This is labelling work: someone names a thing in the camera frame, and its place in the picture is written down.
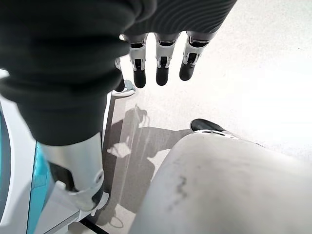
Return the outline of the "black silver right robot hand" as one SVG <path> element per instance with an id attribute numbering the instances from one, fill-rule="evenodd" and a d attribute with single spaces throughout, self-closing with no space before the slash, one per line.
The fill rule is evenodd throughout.
<path id="1" fill-rule="evenodd" d="M 107 94 L 121 81 L 119 37 L 215 33 L 233 0 L 3 0 L 1 95 L 16 103 L 54 181 L 93 210 L 102 197 L 100 132 Z"/>

